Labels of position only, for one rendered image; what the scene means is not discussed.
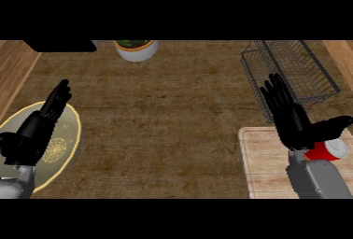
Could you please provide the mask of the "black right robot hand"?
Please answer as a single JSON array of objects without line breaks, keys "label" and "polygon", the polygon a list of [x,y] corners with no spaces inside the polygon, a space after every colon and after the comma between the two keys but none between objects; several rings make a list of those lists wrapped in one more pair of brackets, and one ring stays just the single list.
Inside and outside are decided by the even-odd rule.
[{"label": "black right robot hand", "polygon": [[338,116],[311,123],[278,74],[268,75],[259,93],[273,116],[280,142],[287,149],[311,149],[315,143],[341,137],[342,130],[353,124],[353,117]]}]

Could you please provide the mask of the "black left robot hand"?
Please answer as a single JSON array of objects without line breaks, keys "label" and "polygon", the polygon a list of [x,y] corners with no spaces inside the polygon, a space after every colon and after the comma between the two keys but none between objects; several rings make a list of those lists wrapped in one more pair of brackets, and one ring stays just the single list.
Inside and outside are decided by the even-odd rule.
[{"label": "black left robot hand", "polygon": [[69,81],[61,79],[38,110],[21,122],[17,131],[0,133],[0,155],[5,165],[35,166],[51,140],[54,124],[72,98]]}]

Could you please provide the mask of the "red can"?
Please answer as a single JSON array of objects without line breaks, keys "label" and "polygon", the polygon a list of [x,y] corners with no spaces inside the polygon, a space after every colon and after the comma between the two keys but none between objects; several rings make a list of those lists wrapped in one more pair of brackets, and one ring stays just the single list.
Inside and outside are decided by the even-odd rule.
[{"label": "red can", "polygon": [[346,146],[343,141],[336,138],[314,143],[314,147],[304,153],[305,158],[312,160],[335,161],[346,156]]}]

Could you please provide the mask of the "pale wooden cutting board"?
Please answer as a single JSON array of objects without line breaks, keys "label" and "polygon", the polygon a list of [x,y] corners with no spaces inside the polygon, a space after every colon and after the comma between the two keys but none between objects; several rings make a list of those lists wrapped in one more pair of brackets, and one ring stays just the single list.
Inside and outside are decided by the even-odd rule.
[{"label": "pale wooden cutting board", "polygon": [[[346,156],[332,161],[343,183],[353,193],[353,131],[345,129],[341,140]],[[287,150],[280,143],[274,127],[239,129],[239,151],[250,199],[296,199],[298,194],[286,177]]]}]

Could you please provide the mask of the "yellow-rimmed grey plate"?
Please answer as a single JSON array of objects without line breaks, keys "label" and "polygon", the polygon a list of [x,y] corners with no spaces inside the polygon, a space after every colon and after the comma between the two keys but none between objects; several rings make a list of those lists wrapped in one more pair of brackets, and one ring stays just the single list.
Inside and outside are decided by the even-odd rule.
[{"label": "yellow-rimmed grey plate", "polygon": [[[0,124],[0,133],[14,132],[29,116],[38,110],[42,102],[36,102],[19,109]],[[81,140],[81,120],[70,105],[66,105],[61,116],[54,124],[51,140],[45,153],[35,165],[33,191],[44,189],[58,177],[69,165]]]}]

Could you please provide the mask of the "black appliance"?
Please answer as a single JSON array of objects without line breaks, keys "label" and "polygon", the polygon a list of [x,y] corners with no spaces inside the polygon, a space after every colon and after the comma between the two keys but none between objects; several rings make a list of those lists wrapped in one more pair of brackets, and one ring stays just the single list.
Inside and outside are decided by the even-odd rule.
[{"label": "black appliance", "polygon": [[26,40],[36,52],[94,52],[97,43],[91,40]]}]

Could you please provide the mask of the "white plant pot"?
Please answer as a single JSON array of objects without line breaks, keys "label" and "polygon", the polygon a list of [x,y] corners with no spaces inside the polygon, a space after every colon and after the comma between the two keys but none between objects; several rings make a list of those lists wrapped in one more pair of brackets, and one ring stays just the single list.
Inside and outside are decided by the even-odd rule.
[{"label": "white plant pot", "polygon": [[150,59],[157,50],[157,41],[150,40],[143,46],[128,49],[113,43],[116,52],[123,60],[128,62],[143,62]]}]

